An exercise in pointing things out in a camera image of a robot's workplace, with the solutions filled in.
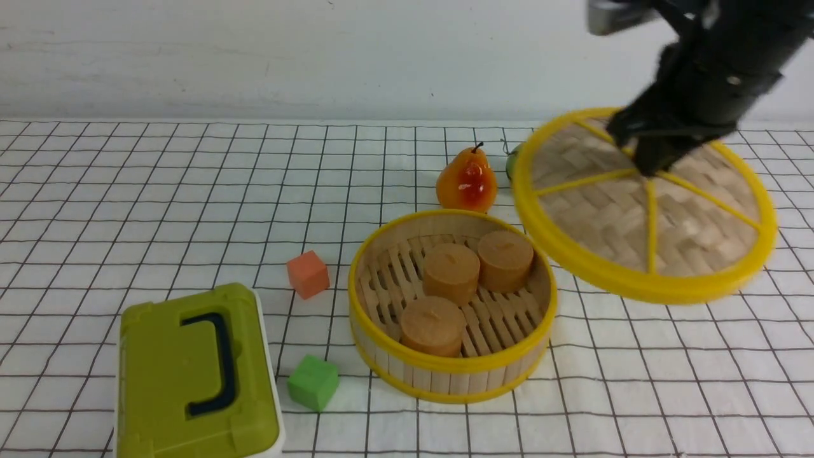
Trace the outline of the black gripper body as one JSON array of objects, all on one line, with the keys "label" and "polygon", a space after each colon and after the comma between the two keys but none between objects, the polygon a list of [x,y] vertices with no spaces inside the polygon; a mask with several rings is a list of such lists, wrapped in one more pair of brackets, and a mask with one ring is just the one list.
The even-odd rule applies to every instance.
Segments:
[{"label": "black gripper body", "polygon": [[776,86],[781,66],[746,46],[670,43],[652,84],[608,124],[632,124],[636,137],[721,138]]}]

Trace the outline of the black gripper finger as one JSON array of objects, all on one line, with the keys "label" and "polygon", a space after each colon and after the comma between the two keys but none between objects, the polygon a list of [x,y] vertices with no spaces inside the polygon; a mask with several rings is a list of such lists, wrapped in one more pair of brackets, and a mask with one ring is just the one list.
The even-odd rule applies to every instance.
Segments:
[{"label": "black gripper finger", "polygon": [[700,147],[693,137],[640,137],[634,151],[634,165],[645,177],[669,169],[687,154]]}]

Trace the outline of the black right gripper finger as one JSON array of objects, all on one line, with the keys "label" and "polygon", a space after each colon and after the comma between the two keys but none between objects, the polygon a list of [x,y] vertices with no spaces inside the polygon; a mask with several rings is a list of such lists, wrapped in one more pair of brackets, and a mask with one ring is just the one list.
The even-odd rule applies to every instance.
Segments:
[{"label": "black right gripper finger", "polygon": [[635,148],[637,131],[632,124],[607,124],[605,130],[620,151]]}]

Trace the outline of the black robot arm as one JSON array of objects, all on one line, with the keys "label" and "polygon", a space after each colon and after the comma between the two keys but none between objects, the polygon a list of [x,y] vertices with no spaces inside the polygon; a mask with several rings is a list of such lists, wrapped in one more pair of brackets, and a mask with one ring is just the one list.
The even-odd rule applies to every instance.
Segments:
[{"label": "black robot arm", "polygon": [[588,1],[588,32],[608,36],[661,17],[677,34],[654,81],[607,123],[618,148],[653,177],[724,138],[812,38],[811,1]]}]

